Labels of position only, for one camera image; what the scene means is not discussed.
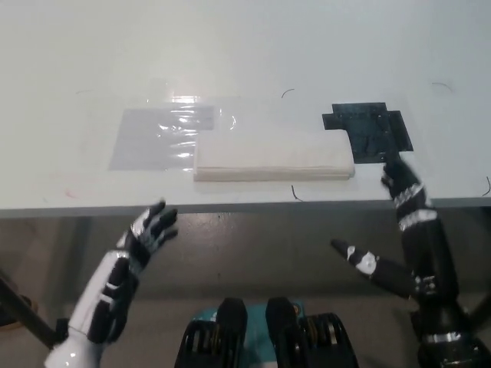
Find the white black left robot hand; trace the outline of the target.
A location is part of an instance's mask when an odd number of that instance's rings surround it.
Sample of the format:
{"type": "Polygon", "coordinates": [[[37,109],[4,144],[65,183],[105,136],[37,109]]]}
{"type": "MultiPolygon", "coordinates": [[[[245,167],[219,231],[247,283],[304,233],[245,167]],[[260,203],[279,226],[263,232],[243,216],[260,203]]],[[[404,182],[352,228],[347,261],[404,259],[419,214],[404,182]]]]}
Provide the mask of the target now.
{"type": "Polygon", "coordinates": [[[45,367],[99,367],[105,349],[122,334],[140,276],[177,235],[177,210],[161,200],[130,224],[107,251],[79,297],[67,337],[51,350],[45,367]]]}

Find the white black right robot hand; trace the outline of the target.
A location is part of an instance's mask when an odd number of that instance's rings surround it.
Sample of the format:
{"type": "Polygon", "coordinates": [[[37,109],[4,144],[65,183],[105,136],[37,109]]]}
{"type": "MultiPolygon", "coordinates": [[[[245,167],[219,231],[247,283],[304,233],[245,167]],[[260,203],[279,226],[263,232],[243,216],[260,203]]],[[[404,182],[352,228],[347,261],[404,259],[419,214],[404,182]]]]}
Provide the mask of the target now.
{"type": "Polygon", "coordinates": [[[381,182],[394,203],[404,263],[339,239],[332,240],[331,246],[371,283],[417,302],[414,320],[420,339],[428,343],[466,339],[471,327],[457,302],[456,269],[443,223],[425,185],[400,157],[385,163],[381,182]]]}

